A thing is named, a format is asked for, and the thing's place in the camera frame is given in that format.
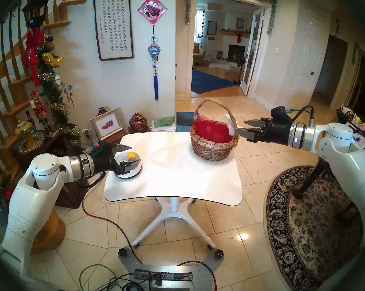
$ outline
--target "wicker basket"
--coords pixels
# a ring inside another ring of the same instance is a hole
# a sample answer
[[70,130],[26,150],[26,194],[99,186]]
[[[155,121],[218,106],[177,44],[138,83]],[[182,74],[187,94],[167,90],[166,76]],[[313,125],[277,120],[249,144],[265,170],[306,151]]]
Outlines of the wicker basket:
[[[199,104],[199,106],[196,108],[196,111],[194,112],[194,117],[196,117],[197,112],[199,108],[204,104],[204,102],[212,101],[221,107],[223,107],[228,114],[231,117],[231,120],[234,124],[234,127],[237,127],[236,121],[234,116],[232,115],[230,109],[219,102],[218,100],[207,98],[204,99],[202,103]],[[215,143],[208,141],[202,137],[199,137],[195,132],[193,126],[191,127],[191,140],[192,140],[192,147],[194,153],[196,153],[197,156],[201,157],[202,159],[209,160],[209,161],[221,161],[222,159],[225,159],[231,152],[232,148],[235,148],[238,145],[238,134],[235,132],[235,135],[233,139],[228,143]]]

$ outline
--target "framed picture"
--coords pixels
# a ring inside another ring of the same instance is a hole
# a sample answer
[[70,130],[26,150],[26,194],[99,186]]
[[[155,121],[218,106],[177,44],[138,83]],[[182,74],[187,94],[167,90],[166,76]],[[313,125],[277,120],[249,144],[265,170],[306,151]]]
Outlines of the framed picture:
[[246,19],[242,19],[241,17],[236,18],[236,29],[237,30],[244,30],[245,29],[245,22]]
[[134,58],[130,0],[94,0],[94,13],[99,59]]
[[208,21],[207,24],[207,35],[216,35],[217,22]]
[[99,140],[104,140],[123,129],[116,109],[92,118],[91,124]]

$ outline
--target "glass door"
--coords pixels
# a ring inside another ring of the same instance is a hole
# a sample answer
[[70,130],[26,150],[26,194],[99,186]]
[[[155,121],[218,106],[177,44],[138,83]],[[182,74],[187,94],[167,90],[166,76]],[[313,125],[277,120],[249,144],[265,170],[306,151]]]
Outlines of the glass door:
[[264,10],[258,9],[254,12],[253,22],[251,26],[250,42],[246,54],[245,70],[243,73],[243,80],[240,83],[240,88],[243,93],[247,95],[248,89],[254,74],[255,64],[258,57],[259,44],[262,35]]

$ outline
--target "white table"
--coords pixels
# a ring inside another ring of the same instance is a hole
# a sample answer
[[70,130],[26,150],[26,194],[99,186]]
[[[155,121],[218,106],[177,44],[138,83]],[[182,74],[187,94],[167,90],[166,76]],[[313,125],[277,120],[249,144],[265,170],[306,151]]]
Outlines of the white table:
[[[234,153],[222,161],[205,161],[193,152],[187,132],[152,132],[125,135],[121,144],[142,159],[141,172],[123,180],[109,172],[104,187],[108,201],[139,197],[156,197],[162,206],[161,213],[133,241],[138,244],[166,218],[182,218],[196,229],[215,248],[214,242],[188,213],[194,199],[202,199],[229,206],[242,200],[242,187]],[[170,196],[170,202],[161,196]],[[188,200],[179,205],[178,198]]]

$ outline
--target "basket handle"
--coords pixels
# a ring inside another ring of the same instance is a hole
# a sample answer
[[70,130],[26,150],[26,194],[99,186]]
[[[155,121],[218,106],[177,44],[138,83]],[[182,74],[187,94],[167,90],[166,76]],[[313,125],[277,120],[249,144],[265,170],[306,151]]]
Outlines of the basket handle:
[[220,105],[221,107],[223,107],[228,112],[228,114],[230,115],[231,120],[232,120],[232,123],[234,124],[234,128],[237,128],[238,127],[238,125],[236,124],[236,120],[235,120],[234,116],[232,115],[232,112],[230,111],[230,109],[226,105],[224,105],[222,102],[220,102],[220,101],[218,101],[216,99],[213,99],[213,98],[205,98],[203,100],[203,102],[201,102],[197,106],[196,111],[194,112],[193,118],[196,117],[197,112],[199,111],[199,108],[204,104],[204,102],[207,102],[207,101],[212,101],[213,103],[216,103],[217,105]]

